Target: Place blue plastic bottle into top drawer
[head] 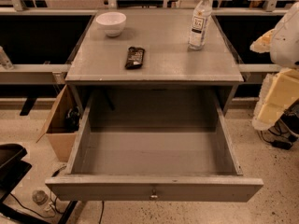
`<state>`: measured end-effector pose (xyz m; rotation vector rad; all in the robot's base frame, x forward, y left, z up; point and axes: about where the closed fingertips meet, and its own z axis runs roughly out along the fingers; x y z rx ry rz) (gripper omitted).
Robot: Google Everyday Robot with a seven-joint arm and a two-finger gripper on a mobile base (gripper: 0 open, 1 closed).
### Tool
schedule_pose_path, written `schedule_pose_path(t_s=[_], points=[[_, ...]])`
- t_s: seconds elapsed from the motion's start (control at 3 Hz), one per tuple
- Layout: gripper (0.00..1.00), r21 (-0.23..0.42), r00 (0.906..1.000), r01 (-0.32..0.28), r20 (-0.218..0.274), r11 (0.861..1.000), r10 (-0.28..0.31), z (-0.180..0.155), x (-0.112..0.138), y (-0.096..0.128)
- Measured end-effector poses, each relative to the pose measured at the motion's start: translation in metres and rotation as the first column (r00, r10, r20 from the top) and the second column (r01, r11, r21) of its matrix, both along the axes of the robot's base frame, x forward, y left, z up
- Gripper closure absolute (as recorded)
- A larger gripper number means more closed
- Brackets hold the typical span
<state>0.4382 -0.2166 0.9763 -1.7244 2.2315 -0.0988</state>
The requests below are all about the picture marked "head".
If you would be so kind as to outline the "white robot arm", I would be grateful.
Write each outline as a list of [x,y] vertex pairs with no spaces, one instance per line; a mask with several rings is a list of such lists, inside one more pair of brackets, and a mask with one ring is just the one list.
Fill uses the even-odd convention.
[[254,109],[252,126],[264,131],[299,99],[299,3],[293,4],[277,25],[249,48],[257,53],[268,52],[272,63],[282,67],[277,74],[266,75]]

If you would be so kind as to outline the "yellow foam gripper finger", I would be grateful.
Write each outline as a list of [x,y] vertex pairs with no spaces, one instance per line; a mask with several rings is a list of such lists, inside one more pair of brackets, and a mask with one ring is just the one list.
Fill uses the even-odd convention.
[[253,128],[264,131],[273,127],[283,113],[298,100],[298,70],[283,68],[276,74],[267,74],[253,112]]
[[267,53],[270,51],[272,36],[274,29],[271,29],[261,35],[257,40],[255,40],[249,47],[249,49],[256,53]]

